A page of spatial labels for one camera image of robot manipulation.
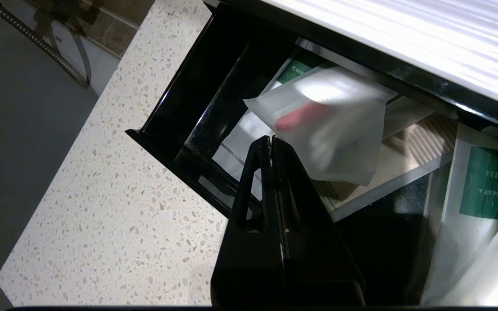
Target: green printed box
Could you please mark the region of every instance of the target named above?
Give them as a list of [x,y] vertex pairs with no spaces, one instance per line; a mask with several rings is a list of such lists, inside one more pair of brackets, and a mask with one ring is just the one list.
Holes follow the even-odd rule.
[[470,148],[460,213],[498,219],[498,150]]

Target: braided shower hose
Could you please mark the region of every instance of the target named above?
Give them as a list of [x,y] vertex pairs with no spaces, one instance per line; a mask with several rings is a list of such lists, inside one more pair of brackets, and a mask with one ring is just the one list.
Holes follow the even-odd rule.
[[18,18],[12,15],[8,10],[6,10],[0,4],[0,16],[11,26],[16,28],[20,33],[37,45],[42,51],[44,51],[49,57],[61,66],[69,76],[71,76],[83,89],[87,89],[89,86],[87,80],[66,60],[59,52],[55,51],[51,45],[45,42],[39,35],[33,32],[26,24],[21,22]]

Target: terrazzo countertop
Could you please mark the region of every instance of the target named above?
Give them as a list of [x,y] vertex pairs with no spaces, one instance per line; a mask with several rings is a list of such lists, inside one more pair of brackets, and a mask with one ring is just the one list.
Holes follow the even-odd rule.
[[210,304],[227,219],[124,132],[209,17],[200,0],[156,0],[0,271],[13,305]]

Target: gray floor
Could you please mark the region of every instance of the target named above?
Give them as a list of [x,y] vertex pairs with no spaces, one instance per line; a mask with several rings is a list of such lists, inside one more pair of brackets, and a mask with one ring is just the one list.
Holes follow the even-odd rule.
[[0,268],[96,101],[0,19]]

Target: red object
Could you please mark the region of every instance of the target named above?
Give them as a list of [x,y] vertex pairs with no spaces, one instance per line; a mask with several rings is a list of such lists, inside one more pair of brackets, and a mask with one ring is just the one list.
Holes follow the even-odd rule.
[[318,104],[318,102],[311,102],[278,118],[275,128],[278,132],[287,132],[293,128],[304,126],[328,111],[328,107],[328,105]]

